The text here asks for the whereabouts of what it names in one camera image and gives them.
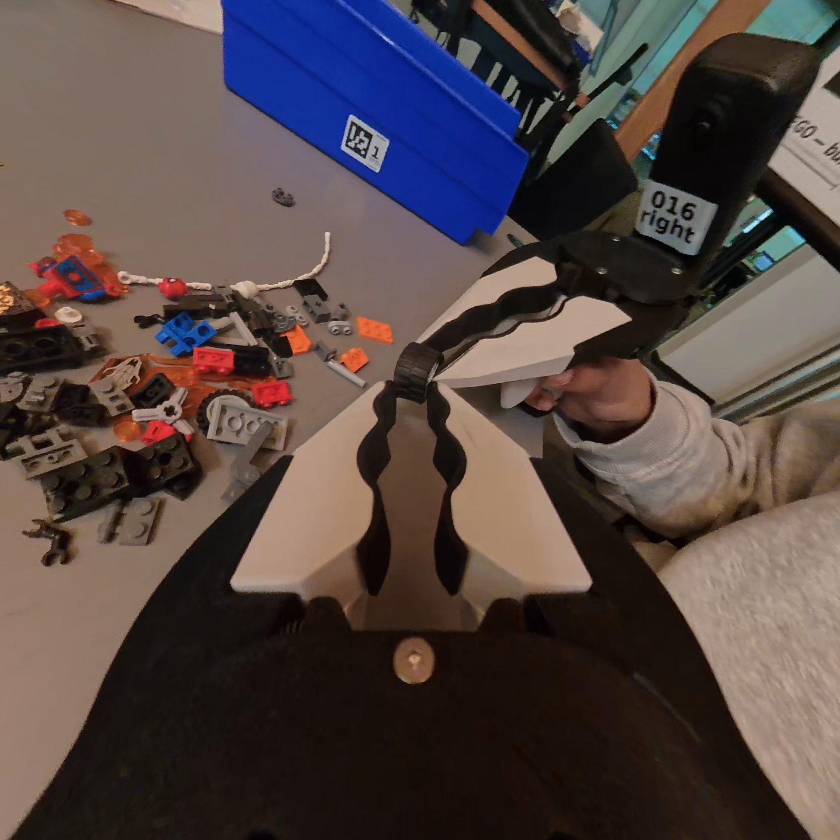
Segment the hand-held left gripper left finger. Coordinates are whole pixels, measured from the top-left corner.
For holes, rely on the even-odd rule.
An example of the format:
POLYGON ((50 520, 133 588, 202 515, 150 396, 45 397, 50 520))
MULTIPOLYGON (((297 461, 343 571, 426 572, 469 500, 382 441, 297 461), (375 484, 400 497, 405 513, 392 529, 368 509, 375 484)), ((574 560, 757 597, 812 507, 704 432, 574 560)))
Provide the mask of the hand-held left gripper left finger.
POLYGON ((361 627, 391 558, 379 479, 395 420, 394 383, 381 382, 298 447, 230 580, 234 591, 329 597, 361 627))

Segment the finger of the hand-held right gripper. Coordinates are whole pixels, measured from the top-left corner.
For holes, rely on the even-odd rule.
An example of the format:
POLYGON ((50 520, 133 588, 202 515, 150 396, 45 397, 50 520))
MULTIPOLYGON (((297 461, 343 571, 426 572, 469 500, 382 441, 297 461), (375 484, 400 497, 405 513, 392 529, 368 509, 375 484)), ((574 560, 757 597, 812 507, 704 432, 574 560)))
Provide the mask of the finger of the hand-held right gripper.
POLYGON ((458 388, 554 375, 569 363, 579 343, 630 321, 609 301, 567 298, 551 318, 520 322, 508 332, 478 340, 434 379, 458 388))
POLYGON ((479 278, 418 342, 455 361, 480 339, 557 314, 573 290, 573 258, 561 246, 552 259, 528 247, 516 257, 518 262, 479 278))

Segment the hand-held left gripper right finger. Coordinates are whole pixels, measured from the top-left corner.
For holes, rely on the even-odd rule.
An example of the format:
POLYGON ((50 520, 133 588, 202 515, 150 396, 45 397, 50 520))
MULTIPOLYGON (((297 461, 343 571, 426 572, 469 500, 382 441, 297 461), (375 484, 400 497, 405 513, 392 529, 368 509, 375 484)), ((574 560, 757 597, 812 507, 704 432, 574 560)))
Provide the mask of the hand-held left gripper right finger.
POLYGON ((446 385, 427 388, 445 483, 437 577, 476 625, 499 600, 588 592, 592 578, 526 450, 446 385))

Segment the black lego tyre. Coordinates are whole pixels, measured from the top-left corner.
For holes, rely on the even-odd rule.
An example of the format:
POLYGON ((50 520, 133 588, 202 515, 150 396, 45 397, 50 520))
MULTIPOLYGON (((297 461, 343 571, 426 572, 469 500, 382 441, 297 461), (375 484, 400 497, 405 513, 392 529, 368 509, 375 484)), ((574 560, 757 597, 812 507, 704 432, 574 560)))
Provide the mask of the black lego tyre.
POLYGON ((395 395, 412 403, 424 404, 429 384, 443 362, 443 354, 425 343, 409 343, 393 372, 395 395))

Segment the person's right forearm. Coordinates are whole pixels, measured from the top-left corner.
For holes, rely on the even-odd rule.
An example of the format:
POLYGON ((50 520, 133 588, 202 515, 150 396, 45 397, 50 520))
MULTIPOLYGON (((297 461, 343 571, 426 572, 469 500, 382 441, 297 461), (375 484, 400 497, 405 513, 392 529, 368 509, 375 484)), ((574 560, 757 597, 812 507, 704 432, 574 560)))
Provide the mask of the person's right forearm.
POLYGON ((659 534, 693 538, 838 491, 837 398, 737 425, 678 385, 655 383, 653 396, 647 421, 614 443, 555 424, 596 491, 659 534))

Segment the pile of lego pieces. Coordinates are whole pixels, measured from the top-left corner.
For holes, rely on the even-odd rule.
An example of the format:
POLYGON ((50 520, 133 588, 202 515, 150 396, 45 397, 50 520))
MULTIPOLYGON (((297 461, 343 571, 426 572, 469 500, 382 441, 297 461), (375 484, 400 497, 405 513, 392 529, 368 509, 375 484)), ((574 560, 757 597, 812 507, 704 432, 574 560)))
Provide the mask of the pile of lego pieces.
POLYGON ((291 360, 314 354, 366 386, 362 348, 332 350, 309 335, 391 344, 392 327, 353 315, 315 267, 280 282, 217 288, 116 271, 85 234, 65 234, 28 268, 38 280, 1 286, 1 451, 36 483, 45 517, 23 536, 44 540, 46 568, 74 557, 67 523, 97 511, 100 543, 149 544, 163 496, 183 501, 203 478, 196 434, 236 447, 223 502, 260 477, 259 457, 286 448, 291 360))

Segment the person's right hand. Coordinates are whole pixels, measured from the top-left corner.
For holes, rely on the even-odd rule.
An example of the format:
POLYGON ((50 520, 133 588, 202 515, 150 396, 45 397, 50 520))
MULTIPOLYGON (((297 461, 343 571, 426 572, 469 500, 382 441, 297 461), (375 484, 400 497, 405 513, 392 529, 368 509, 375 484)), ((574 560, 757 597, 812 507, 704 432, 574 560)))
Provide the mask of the person's right hand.
POLYGON ((646 424, 655 398, 655 382, 641 361, 602 358, 541 379, 522 405, 559 413, 581 437, 611 444, 646 424))

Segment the black chair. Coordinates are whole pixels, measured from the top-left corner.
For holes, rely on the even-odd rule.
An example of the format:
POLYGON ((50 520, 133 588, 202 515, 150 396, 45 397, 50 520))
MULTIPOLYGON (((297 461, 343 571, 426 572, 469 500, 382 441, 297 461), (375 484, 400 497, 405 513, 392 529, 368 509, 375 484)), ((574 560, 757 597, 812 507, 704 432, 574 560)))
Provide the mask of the black chair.
POLYGON ((520 187, 508 217, 538 240, 586 228, 638 181, 608 121, 595 120, 530 185, 520 187))

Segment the wooden background table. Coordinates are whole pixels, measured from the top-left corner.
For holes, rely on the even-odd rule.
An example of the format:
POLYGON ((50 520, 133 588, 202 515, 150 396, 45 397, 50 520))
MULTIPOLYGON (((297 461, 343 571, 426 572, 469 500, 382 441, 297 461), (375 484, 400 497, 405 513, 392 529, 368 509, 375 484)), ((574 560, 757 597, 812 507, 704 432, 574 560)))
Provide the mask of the wooden background table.
POLYGON ((572 93, 572 78, 567 77, 563 72, 557 70, 537 49, 530 43, 488 2, 471 1, 469 11, 480 18, 492 31, 499 36, 509 50, 521 57, 541 76, 550 80, 552 84, 569 95, 572 93))

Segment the blue plastic storage bin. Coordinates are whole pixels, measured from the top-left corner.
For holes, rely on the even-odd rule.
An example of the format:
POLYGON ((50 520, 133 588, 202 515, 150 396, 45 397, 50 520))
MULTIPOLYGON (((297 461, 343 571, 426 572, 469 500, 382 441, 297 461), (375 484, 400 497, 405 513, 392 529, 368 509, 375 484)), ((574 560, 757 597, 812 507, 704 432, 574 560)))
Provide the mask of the blue plastic storage bin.
POLYGON ((453 241, 496 233, 519 112, 393 5, 221 5, 228 90, 453 241))

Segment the person's grey clothing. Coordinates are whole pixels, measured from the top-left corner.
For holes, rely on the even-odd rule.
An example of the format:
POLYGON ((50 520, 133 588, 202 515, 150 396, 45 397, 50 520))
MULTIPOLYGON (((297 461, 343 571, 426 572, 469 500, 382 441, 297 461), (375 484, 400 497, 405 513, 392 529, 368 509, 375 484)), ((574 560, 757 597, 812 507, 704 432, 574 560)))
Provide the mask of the person's grey clothing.
POLYGON ((838 491, 711 532, 658 576, 774 788, 839 838, 838 491))

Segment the paper booklet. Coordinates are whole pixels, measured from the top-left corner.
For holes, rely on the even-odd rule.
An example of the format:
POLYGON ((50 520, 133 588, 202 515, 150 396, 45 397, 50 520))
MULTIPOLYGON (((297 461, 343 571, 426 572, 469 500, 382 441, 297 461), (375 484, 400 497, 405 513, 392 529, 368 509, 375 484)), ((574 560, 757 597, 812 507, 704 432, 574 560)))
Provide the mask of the paper booklet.
POLYGON ((197 28, 207 33, 224 32, 221 1, 117 1, 157 18, 197 28))

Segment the wooden post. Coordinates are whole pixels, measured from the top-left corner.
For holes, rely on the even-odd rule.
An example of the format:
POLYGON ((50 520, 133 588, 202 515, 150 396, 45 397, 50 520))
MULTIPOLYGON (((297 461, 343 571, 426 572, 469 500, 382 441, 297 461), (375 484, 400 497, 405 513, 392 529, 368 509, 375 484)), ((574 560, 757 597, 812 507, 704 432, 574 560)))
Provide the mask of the wooden post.
POLYGON ((769 1, 716 2, 614 132, 628 163, 633 163, 653 135, 664 127, 679 80, 691 61, 716 40, 746 31, 769 4, 769 1))

